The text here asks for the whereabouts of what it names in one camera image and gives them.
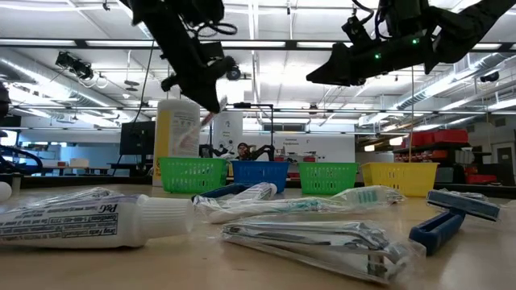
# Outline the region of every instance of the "person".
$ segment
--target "person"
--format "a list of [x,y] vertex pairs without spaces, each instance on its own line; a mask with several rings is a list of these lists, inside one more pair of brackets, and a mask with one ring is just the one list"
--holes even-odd
[[249,145],[246,143],[240,143],[237,147],[239,155],[236,157],[238,160],[252,160],[251,158],[251,149],[249,148]]

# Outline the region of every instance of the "ceiling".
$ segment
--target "ceiling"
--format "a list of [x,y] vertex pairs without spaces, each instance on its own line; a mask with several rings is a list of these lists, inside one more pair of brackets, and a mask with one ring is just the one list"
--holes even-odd
[[[248,13],[249,2],[253,0],[224,0],[226,16],[224,21],[236,25],[237,35],[217,35],[216,39],[303,39],[303,40],[347,40],[340,27],[351,16],[351,0],[255,0],[257,9],[257,29],[250,30]],[[362,0],[369,7],[377,6],[375,0]],[[474,3],[469,0],[434,0],[432,5],[450,10],[460,9]],[[289,16],[286,7],[290,3],[293,13]],[[0,0],[0,37],[2,38],[45,38],[45,39],[147,39],[145,31],[131,25],[131,16],[125,10],[118,9],[116,1],[109,1],[110,11],[102,9],[100,0]],[[40,10],[13,10],[5,6],[28,6],[36,9],[97,7],[96,10],[48,12]],[[359,10],[357,16],[366,14]],[[504,15],[487,34],[484,41],[516,42],[514,19],[511,14]],[[368,32],[373,31],[372,21],[366,25]],[[55,65],[60,50],[53,48],[16,48],[16,52],[30,60],[42,64],[55,72],[60,68]],[[104,89],[93,86],[96,92],[125,106],[136,106],[141,98],[145,71],[150,51],[134,50],[129,57],[124,50],[66,50],[76,57],[90,62],[95,71],[107,77],[109,84]],[[251,51],[226,51],[233,56],[245,73],[252,72]],[[392,72],[387,76],[368,80],[365,87],[339,88],[329,85],[316,85],[305,80],[306,74],[324,64],[330,52],[308,51],[256,51],[260,74],[260,100],[284,107],[308,107],[318,103],[319,107],[347,107],[384,109],[388,104],[385,97],[396,98],[412,90],[427,80],[450,68],[449,64],[440,64],[429,75],[424,75],[422,66],[414,67],[412,72],[405,69]],[[160,88],[160,81],[168,76],[169,65],[161,60],[159,52],[153,52],[150,62],[148,82],[144,92],[145,101],[159,101],[167,97],[179,97],[178,88],[165,93]],[[71,79],[69,72],[63,74]],[[137,81],[137,92],[127,92],[125,80]],[[254,102],[251,86],[244,88],[244,100]]]

